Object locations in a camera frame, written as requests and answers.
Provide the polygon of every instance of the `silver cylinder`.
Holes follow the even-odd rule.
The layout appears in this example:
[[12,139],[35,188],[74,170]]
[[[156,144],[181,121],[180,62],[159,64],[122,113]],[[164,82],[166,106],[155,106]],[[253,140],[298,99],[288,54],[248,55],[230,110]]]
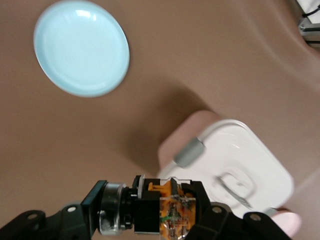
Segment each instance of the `silver cylinder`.
[[99,232],[102,235],[119,235],[123,230],[120,226],[120,202],[124,183],[108,182],[105,186],[99,212]]

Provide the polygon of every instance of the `orange circuit board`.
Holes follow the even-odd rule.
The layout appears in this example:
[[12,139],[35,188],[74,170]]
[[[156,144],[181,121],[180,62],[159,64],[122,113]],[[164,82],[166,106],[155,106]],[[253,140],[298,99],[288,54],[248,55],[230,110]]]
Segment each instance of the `orange circuit board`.
[[149,191],[159,191],[160,237],[165,240],[183,240],[196,223],[196,199],[184,193],[174,178],[164,185],[149,184]]

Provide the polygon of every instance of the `light blue plate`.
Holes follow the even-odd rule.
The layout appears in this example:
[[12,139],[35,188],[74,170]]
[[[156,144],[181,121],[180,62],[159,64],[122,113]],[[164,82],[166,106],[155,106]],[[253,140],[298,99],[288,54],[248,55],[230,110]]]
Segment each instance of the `light blue plate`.
[[36,23],[33,44],[49,79],[76,96],[112,91],[129,67],[129,46],[120,25],[89,1],[59,1],[47,8]]

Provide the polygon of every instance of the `black cable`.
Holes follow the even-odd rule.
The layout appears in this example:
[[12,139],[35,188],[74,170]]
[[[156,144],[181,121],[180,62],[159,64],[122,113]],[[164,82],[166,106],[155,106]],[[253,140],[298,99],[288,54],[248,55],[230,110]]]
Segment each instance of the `black cable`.
[[320,10],[320,4],[318,5],[318,8],[317,8],[316,10],[313,10],[313,11],[311,11],[311,12],[309,12],[309,13],[302,14],[302,17],[303,17],[303,18],[306,18],[306,17],[308,17],[308,16],[310,16],[310,15],[312,15],[312,14],[315,14],[315,13],[318,12],[319,10]]

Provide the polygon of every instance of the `robotic arm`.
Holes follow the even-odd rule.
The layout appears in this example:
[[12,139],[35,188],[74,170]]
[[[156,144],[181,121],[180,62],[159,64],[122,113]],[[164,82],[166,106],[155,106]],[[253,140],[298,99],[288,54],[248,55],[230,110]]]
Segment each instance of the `robotic arm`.
[[26,211],[0,229],[0,240],[90,240],[96,229],[118,235],[134,227],[138,234],[164,240],[290,240],[265,214],[236,217],[210,203],[200,181],[136,176],[132,188],[98,181],[79,204],[46,217]]

